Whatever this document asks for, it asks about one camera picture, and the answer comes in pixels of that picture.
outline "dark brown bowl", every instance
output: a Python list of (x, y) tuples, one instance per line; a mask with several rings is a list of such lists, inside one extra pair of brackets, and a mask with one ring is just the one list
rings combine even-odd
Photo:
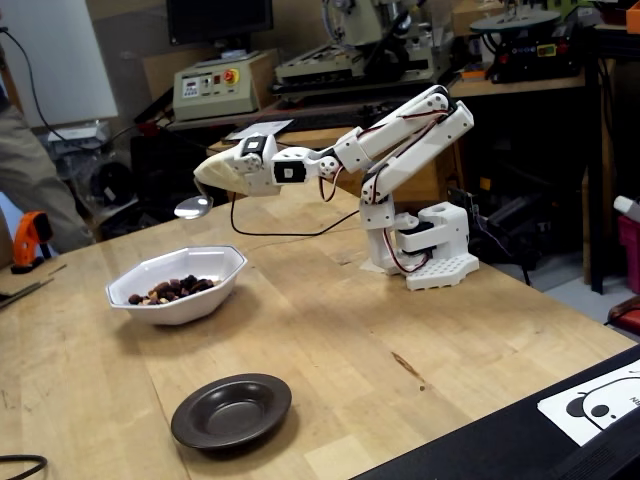
[(171, 432), (187, 447), (232, 448), (276, 428), (290, 406), (291, 390), (279, 378), (235, 375), (189, 395), (173, 414)]

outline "robotic arm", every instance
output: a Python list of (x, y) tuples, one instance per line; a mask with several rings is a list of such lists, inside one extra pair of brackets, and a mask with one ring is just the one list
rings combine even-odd
[(203, 192), (203, 185), (212, 185), (265, 196), (316, 177), (335, 182), (343, 170), (365, 171), (360, 221), (372, 263), (389, 275), (404, 274), (411, 290), (455, 285), (479, 267), (467, 250), (466, 211), (444, 202), (417, 217), (396, 215), (392, 194), (472, 127), (473, 116), (464, 104), (451, 102), (444, 87), (434, 86), (372, 127), (355, 128), (319, 152), (303, 147), (278, 151), (273, 136), (244, 139), (203, 162), (195, 170), (196, 184)]

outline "orange tool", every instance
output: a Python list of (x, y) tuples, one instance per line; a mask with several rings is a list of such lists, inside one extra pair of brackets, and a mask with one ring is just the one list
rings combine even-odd
[[(16, 238), (13, 241), (13, 261), (11, 271), (15, 274), (28, 273), (42, 264), (45, 258), (51, 258), (47, 242), (53, 237), (49, 217), (44, 212), (26, 213), (20, 220)], [(43, 257), (36, 255), (40, 245)]]

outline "floor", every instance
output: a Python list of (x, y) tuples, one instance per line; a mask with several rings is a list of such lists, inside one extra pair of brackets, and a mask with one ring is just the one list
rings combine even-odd
[[(522, 270), (516, 265), (494, 265), (502, 272), (519, 280)], [(604, 294), (592, 292), (582, 279), (582, 253), (554, 255), (544, 258), (539, 267), (529, 272), (531, 285), (556, 300), (575, 308), (596, 322), (605, 323), (611, 307), (628, 300), (635, 294), (627, 287), (626, 277), (608, 277)], [(640, 343), (640, 336), (615, 329)]]

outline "gray pants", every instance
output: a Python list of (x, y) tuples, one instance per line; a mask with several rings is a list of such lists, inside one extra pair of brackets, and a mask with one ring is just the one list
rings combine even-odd
[(47, 213), (59, 253), (95, 242), (47, 151), (13, 106), (0, 112), (0, 191), (23, 212)]

